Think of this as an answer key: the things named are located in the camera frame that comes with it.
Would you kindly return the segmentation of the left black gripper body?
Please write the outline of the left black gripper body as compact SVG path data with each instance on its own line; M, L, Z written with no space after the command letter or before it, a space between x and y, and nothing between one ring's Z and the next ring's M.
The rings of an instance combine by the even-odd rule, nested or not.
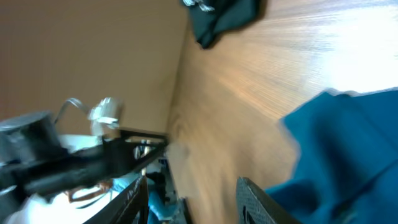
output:
M134 155L136 144L123 139L101 138L103 156L101 175L120 177L136 170L137 159Z

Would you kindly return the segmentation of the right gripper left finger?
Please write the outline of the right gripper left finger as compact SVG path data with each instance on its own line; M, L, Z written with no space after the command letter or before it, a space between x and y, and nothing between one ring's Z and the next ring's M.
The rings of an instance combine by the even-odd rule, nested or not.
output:
M148 202L147 177L141 176L84 224L146 224Z

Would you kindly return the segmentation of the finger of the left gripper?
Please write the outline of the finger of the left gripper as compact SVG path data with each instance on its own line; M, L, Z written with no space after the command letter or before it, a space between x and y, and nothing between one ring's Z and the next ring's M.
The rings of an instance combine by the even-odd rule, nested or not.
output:
M120 129L119 137L126 142L131 150L132 171L138 172L149 164L162 157L169 145L169 137L166 133L144 131L140 129Z

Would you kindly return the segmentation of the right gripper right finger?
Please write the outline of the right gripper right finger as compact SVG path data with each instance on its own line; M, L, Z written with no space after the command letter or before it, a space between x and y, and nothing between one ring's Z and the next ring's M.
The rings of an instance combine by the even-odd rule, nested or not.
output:
M247 177L237 179L236 206L239 224L300 224Z

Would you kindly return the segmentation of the blue polo shirt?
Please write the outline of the blue polo shirt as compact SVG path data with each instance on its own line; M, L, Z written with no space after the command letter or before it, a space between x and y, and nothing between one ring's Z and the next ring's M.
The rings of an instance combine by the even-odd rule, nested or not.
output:
M397 91L323 92L285 116L299 146L291 178L267 189L302 223L397 223Z

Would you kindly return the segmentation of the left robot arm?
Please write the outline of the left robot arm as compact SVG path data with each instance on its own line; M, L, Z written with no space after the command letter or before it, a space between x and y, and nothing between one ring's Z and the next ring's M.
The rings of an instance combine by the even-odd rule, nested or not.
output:
M60 193L93 187L139 171L166 150L165 133L122 129L119 137L100 137L94 146L70 152L49 111L1 121L1 223L34 196L52 200Z

